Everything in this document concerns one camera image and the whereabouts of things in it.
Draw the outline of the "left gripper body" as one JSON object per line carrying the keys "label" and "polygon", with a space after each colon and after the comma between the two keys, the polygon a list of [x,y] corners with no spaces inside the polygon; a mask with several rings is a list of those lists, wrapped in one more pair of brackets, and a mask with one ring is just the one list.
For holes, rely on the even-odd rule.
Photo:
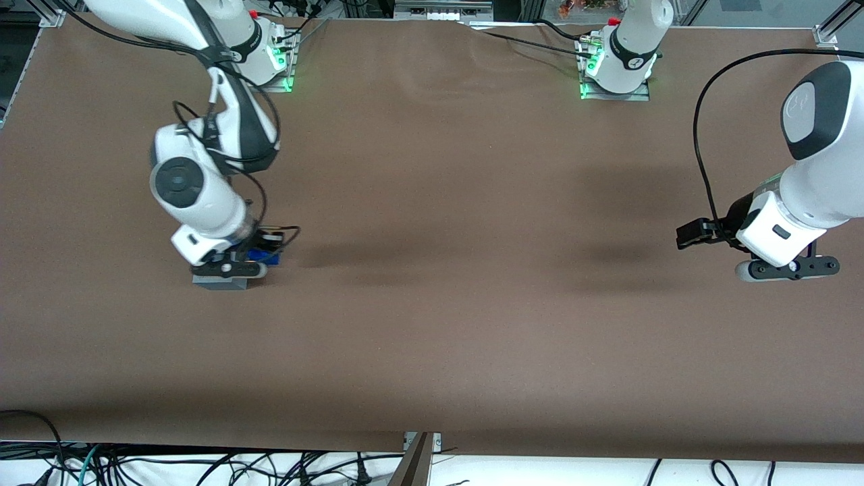
{"label": "left gripper body", "polygon": [[735,237],[772,267],[786,267],[809,244],[827,233],[791,215],[777,191],[754,193]]}

